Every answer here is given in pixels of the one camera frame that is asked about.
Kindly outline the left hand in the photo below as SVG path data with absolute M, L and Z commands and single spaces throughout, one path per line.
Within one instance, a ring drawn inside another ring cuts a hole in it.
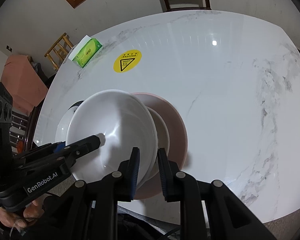
M 35 223 L 37 219 L 44 214 L 42 197 L 32 201 L 31 204 L 23 211 L 22 215 L 8 212 L 0 207 L 0 222 L 8 228 L 24 229 Z

